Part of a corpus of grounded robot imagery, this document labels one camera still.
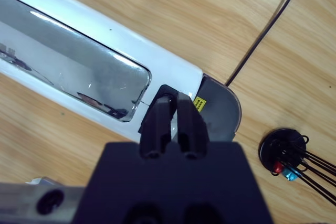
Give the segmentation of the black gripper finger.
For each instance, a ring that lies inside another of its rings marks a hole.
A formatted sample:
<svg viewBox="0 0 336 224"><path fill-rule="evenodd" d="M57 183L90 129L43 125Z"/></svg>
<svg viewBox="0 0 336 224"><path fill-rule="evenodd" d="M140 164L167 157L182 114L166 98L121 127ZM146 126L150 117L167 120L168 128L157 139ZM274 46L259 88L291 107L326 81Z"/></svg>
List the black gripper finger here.
<svg viewBox="0 0 336 224"><path fill-rule="evenodd" d="M191 98L184 93L177 96L177 142L188 159L206 156L209 143L206 124Z"/></svg>
<svg viewBox="0 0 336 224"><path fill-rule="evenodd" d="M164 95L149 109L141 127L139 152L143 159L159 158L171 141L171 105L171 97Z"/></svg>

